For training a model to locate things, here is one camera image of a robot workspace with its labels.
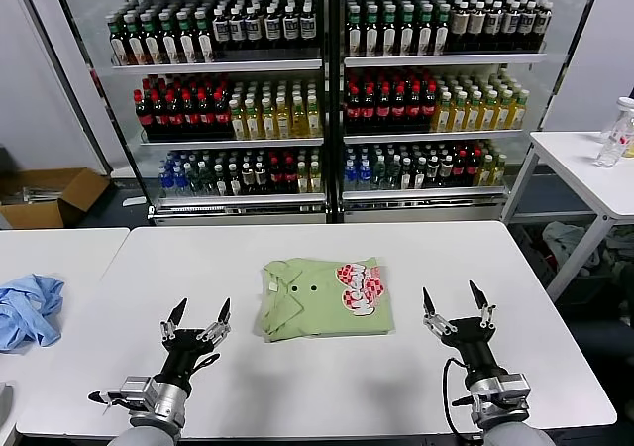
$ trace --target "white table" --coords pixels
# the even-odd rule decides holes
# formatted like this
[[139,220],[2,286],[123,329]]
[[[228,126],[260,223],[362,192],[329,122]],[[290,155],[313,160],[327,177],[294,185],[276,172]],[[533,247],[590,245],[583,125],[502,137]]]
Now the white table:
[[[380,257],[395,331],[383,336],[266,343],[255,334],[262,266],[308,257]],[[533,392],[529,423],[612,423],[614,409],[503,224],[496,221],[355,225],[138,228],[73,322],[47,388],[18,422],[26,435],[111,438],[128,414],[92,403],[94,390],[157,373],[159,322],[183,297],[181,327],[204,327],[231,297],[232,332],[220,360],[195,374],[184,439],[380,437],[448,433],[442,407],[445,347],[422,324],[421,286],[452,319],[478,315],[468,281],[498,305],[491,348]],[[450,398],[466,394],[450,372]],[[474,431],[468,407],[453,411]]]
[[19,354],[0,353],[0,382],[9,386],[0,396],[0,446],[12,444],[15,423],[30,394],[48,382],[53,354],[66,342],[69,319],[99,282],[130,230],[0,231],[0,283],[34,273],[64,281],[63,305],[51,319],[61,338],[48,347],[31,344]]
[[601,149],[598,132],[533,132],[531,148],[500,215],[508,224],[528,181],[541,160],[596,213],[596,219],[547,287],[556,300],[577,275],[612,226],[634,223],[634,159],[614,167],[594,164]]

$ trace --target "white wall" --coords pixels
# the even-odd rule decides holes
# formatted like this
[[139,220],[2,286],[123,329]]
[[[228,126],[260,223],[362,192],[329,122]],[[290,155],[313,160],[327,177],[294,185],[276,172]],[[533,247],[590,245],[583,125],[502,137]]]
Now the white wall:
[[0,146],[12,165],[104,173],[22,0],[0,0],[0,15]]

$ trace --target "black cable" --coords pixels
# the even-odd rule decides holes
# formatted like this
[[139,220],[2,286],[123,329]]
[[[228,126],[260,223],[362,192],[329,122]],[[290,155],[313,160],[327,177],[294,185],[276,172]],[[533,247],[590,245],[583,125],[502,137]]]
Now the black cable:
[[454,421],[452,421],[452,415],[449,411],[449,400],[447,398],[447,395],[448,395],[447,394],[447,376],[449,373],[449,367],[452,365],[452,362],[458,365],[459,367],[462,367],[463,369],[467,368],[465,364],[463,364],[460,360],[455,359],[454,357],[447,359],[447,363],[445,364],[445,367],[443,368],[443,406],[445,407],[445,418],[447,419],[447,424],[449,424],[449,428],[452,430],[452,433],[454,433],[454,435],[456,435],[459,441],[461,441],[463,444],[480,445],[482,444],[481,441],[471,440],[467,438],[466,436],[463,436],[461,433],[459,433],[458,429],[456,429],[456,426],[454,426]]

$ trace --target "white side table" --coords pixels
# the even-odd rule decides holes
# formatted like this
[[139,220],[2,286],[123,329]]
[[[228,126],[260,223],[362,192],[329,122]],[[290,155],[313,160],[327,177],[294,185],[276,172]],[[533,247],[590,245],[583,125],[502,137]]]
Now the white side table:
[[546,288],[556,300],[577,275],[594,249],[614,225],[634,223],[634,159],[622,159],[613,168],[594,160],[601,149],[598,132],[533,132],[531,148],[520,170],[500,220],[508,224],[539,160],[549,167],[596,213],[571,256]]

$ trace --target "cardboard box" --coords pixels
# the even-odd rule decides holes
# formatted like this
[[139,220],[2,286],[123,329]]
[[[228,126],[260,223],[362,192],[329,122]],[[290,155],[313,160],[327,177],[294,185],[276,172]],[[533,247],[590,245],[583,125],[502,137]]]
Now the cardboard box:
[[86,214],[110,180],[89,168],[30,170],[0,177],[0,193],[11,195],[24,186],[62,191],[57,201],[0,206],[0,220],[16,230],[70,228]]

